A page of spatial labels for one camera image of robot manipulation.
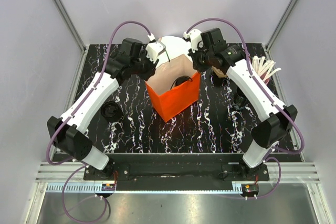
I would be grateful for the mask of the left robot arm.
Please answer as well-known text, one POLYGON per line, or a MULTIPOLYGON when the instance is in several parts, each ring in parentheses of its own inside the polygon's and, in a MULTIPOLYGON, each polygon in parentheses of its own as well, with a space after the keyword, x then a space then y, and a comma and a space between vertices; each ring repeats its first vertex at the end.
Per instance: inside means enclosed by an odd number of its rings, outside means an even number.
POLYGON ((94 167, 99 178, 109 179, 113 175, 110 159, 86 136, 87 128, 106 99, 124 81, 133 74, 145 81, 153 76, 159 55, 164 51, 165 46, 160 41, 145 45, 139 40, 126 38, 117 51, 107 52, 102 70, 95 74, 79 99, 59 118, 52 116, 47 121, 51 145, 94 167))

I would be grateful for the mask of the orange paper bag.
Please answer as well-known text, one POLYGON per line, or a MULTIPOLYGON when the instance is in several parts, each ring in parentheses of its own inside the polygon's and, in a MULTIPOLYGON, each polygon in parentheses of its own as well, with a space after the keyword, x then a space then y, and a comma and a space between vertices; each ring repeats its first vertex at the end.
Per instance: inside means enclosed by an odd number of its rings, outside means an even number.
POLYGON ((180 55, 158 65, 146 83, 151 102, 164 122, 168 122, 199 99, 201 75, 193 69, 191 57, 180 55))

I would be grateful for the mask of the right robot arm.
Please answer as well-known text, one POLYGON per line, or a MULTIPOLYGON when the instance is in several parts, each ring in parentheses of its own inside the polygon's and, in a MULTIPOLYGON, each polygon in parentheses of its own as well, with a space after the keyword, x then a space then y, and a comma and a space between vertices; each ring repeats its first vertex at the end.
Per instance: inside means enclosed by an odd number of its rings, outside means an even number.
POLYGON ((193 68, 199 72, 210 67, 219 69, 237 85, 257 112, 260 124, 252 129, 253 141, 242 157, 244 164, 238 167, 239 176, 250 180, 256 176, 257 166, 271 148, 290 133, 297 109, 294 105, 285 105, 269 90, 251 68, 244 49, 238 45, 228 46, 219 28, 205 32, 189 30, 183 38, 191 43, 188 55, 193 68))

